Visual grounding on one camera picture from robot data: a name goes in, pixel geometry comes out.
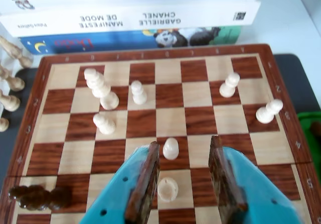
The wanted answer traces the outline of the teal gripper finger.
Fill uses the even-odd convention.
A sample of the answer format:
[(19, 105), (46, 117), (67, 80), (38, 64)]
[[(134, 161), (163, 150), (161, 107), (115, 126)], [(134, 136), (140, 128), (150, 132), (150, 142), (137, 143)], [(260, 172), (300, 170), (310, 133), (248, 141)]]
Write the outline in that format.
[(124, 161), (80, 223), (147, 223), (159, 177), (159, 144), (140, 146)]
[(208, 166), (222, 223), (298, 223), (292, 202), (219, 136), (211, 137)]

